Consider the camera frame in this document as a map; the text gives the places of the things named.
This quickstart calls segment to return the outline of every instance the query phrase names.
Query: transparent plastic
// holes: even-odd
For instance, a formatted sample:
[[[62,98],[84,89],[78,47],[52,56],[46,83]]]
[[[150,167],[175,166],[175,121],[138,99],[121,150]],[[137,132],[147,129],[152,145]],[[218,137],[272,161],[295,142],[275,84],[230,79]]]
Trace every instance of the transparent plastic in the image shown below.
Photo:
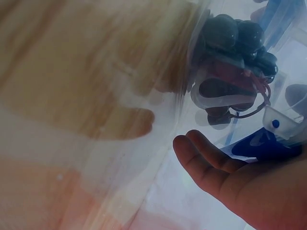
[[[265,1],[251,19],[228,4],[211,1],[189,43],[187,92],[203,111],[196,122],[225,137],[220,148],[262,128],[300,145],[307,139],[305,0]]]

